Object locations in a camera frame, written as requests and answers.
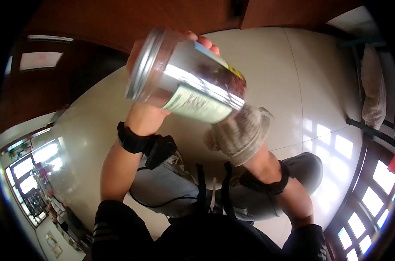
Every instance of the gray pants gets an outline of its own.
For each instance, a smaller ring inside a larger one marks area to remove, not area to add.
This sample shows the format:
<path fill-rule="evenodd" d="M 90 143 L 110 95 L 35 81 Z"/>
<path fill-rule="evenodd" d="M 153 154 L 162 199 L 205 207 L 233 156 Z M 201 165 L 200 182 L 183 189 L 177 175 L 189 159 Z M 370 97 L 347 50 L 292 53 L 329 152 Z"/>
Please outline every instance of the gray pants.
<path fill-rule="evenodd" d="M 139 167 L 145 166 L 143 157 Z M 282 160 L 289 167 L 290 175 L 304 186 L 309 195 L 314 193 L 322 180 L 322 162 L 316 155 L 305 152 Z M 168 163 L 154 170 L 138 171 L 131 186 L 131 194 L 141 203 L 157 206 L 176 197 L 197 197 L 197 185 L 181 176 L 181 172 Z M 206 193 L 206 204 L 211 202 L 212 191 Z M 229 188 L 229 197 L 237 219 L 259 221 L 281 215 L 283 211 L 267 194 L 253 191 L 241 184 Z M 216 190 L 216 206 L 221 206 L 221 190 Z M 195 199 L 180 199 L 161 207 L 148 207 L 157 213 L 173 218 L 190 215 L 196 211 Z"/>

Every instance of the knee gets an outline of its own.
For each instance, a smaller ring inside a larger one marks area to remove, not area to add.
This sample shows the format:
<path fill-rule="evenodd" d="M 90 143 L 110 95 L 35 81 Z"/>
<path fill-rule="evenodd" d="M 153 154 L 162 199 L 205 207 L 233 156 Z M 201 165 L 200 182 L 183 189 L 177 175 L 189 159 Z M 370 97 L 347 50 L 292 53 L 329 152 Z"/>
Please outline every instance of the knee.
<path fill-rule="evenodd" d="M 310 152 L 304 152 L 301 154 L 306 161 L 307 167 L 311 170 L 311 173 L 316 175 L 320 175 L 322 177 L 322 160 L 315 154 Z"/>
<path fill-rule="evenodd" d="M 321 159 L 310 152 L 304 152 L 300 155 L 304 161 L 306 176 L 303 179 L 302 185 L 311 195 L 319 187 L 322 181 L 322 161 Z"/>

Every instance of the black wrist strap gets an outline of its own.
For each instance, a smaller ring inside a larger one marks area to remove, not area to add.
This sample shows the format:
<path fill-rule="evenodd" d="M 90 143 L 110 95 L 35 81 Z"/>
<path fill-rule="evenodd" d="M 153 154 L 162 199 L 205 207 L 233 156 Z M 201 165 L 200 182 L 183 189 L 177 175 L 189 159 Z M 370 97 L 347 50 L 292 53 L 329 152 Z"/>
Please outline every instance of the black wrist strap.
<path fill-rule="evenodd" d="M 124 122 L 118 124 L 118 138 L 122 148 L 130 153 L 142 152 L 148 156 L 154 146 L 155 141 L 162 137 L 161 135 L 138 136 L 129 127 L 125 127 Z"/>
<path fill-rule="evenodd" d="M 289 177 L 292 176 L 290 175 L 289 168 L 281 160 L 279 160 L 279 164 L 282 169 L 282 178 L 279 182 L 264 184 L 247 171 L 241 175 L 240 184 L 254 191 L 266 192 L 269 195 L 281 194 L 289 181 Z"/>
<path fill-rule="evenodd" d="M 145 166 L 150 170 L 174 155 L 177 150 L 176 143 L 170 135 L 138 136 L 130 128 L 125 127 L 124 122 L 118 124 L 118 138 L 126 151 L 133 154 L 142 152 L 147 156 Z"/>

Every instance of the work glove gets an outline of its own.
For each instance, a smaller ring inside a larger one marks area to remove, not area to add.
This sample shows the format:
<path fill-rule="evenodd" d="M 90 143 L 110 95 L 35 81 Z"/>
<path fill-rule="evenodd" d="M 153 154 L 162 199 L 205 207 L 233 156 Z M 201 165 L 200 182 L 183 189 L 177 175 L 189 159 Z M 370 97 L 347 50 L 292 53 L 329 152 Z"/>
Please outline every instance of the work glove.
<path fill-rule="evenodd" d="M 240 166 L 263 145 L 273 119 L 265 108 L 245 104 L 234 118 L 212 124 L 204 142 L 210 150 L 221 150 L 233 166 Z"/>

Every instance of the jar label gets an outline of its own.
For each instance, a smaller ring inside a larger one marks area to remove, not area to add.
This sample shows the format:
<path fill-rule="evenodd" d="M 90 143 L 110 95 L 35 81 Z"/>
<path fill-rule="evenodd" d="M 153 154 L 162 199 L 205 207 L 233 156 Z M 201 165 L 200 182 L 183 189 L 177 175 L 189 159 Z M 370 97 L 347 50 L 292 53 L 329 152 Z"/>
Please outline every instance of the jar label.
<path fill-rule="evenodd" d="M 238 76 L 241 80 L 244 79 L 243 75 L 240 71 L 229 65 L 224 59 L 214 54 L 211 50 L 201 45 L 200 43 L 195 41 L 195 49 L 200 51 L 201 53 L 211 57 L 213 60 L 216 60 L 219 64 L 223 65 L 226 69 L 230 70 L 233 74 Z"/>
<path fill-rule="evenodd" d="M 232 112 L 231 107 L 183 85 L 179 85 L 162 109 L 211 124 L 222 121 Z"/>

